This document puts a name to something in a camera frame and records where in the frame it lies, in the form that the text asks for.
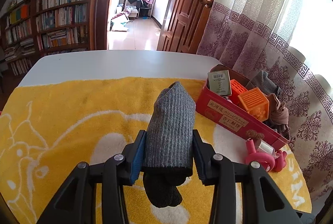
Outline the yellow cardboard box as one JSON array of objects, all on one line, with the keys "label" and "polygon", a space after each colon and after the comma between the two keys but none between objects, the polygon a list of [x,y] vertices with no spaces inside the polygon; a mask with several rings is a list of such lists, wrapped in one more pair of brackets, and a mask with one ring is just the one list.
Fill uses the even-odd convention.
[{"label": "yellow cardboard box", "polygon": [[228,70],[208,73],[209,89],[219,96],[231,95],[230,75]]}]

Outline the large orange cat cube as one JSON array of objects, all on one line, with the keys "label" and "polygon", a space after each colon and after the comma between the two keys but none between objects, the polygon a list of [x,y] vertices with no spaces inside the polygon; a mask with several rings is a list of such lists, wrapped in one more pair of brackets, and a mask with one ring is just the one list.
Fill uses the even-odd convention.
[{"label": "large orange cat cube", "polygon": [[229,96],[229,99],[232,101],[233,104],[239,106],[240,100],[238,96],[248,90],[235,79],[230,80],[230,85],[231,95]]}]

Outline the red biscuit tin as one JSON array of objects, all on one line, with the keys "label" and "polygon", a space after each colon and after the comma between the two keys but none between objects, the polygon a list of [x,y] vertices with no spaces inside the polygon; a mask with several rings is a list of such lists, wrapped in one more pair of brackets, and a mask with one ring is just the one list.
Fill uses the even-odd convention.
[{"label": "red biscuit tin", "polygon": [[[213,67],[210,72],[218,70],[228,70],[230,80],[235,79],[244,87],[249,82],[248,78],[221,64]],[[288,139],[281,136],[275,129],[267,126],[265,121],[257,120],[241,105],[233,104],[229,96],[222,97],[212,92],[208,81],[205,82],[196,101],[196,111],[243,139],[262,139],[275,150],[279,150],[290,141],[290,135]]]}]

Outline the yellow white towel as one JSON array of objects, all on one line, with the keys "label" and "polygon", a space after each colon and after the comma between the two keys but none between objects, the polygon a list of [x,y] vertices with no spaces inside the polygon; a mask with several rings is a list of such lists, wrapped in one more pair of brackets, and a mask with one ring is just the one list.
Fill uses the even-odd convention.
[{"label": "yellow white towel", "polygon": [[[16,88],[1,114],[1,194],[20,223],[36,223],[60,185],[81,161],[103,163],[146,130],[160,92],[175,79],[122,78],[69,81]],[[196,113],[204,142],[242,163],[245,140]],[[307,184],[288,146],[287,165],[269,173],[293,208],[311,213]],[[213,187],[194,167],[179,188],[177,207],[156,208],[144,191],[142,173],[124,187],[130,223],[208,223]]]}]

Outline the grey black sock roll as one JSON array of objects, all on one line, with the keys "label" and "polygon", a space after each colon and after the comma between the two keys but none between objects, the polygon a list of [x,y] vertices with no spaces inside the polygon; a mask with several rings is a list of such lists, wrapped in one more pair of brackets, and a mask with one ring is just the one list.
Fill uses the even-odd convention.
[{"label": "grey black sock roll", "polygon": [[178,81],[163,89],[154,103],[142,171],[148,200],[157,208],[182,203],[178,186],[193,174],[195,108]]}]

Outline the beige pink cloth bundle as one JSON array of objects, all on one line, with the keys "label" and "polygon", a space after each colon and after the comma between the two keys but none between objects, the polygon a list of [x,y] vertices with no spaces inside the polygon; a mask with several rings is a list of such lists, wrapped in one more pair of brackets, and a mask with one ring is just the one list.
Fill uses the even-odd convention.
[{"label": "beige pink cloth bundle", "polygon": [[269,94],[266,97],[269,101],[269,118],[265,121],[265,124],[288,139],[290,130],[288,108],[275,94]]}]

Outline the purple patterned curtain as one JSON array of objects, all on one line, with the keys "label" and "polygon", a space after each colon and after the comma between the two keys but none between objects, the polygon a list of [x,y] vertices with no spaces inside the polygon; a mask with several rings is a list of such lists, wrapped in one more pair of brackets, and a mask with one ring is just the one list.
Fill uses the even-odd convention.
[{"label": "purple patterned curtain", "polygon": [[311,198],[331,192],[332,0],[214,0],[197,53],[277,86]]}]

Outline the orange ribbed cube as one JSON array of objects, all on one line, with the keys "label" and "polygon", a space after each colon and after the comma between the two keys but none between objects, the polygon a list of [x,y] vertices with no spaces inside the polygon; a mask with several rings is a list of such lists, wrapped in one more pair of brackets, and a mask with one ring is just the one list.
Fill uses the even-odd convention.
[{"label": "orange ribbed cube", "polygon": [[269,101],[259,88],[238,95],[241,107],[251,116],[263,122],[269,118]]}]

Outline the wooden door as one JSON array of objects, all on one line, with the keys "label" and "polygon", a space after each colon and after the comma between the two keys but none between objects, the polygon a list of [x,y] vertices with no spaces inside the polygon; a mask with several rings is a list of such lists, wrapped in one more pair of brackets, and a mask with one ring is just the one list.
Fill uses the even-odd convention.
[{"label": "wooden door", "polygon": [[169,0],[157,50],[195,54],[213,1]]}]

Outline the large wooden bookshelf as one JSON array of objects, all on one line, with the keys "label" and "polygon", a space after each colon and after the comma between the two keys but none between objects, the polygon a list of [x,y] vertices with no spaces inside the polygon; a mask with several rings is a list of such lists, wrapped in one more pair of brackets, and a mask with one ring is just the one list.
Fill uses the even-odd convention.
[{"label": "large wooden bookshelf", "polygon": [[95,50],[97,0],[23,0],[1,16],[3,62],[15,76],[38,59]]}]

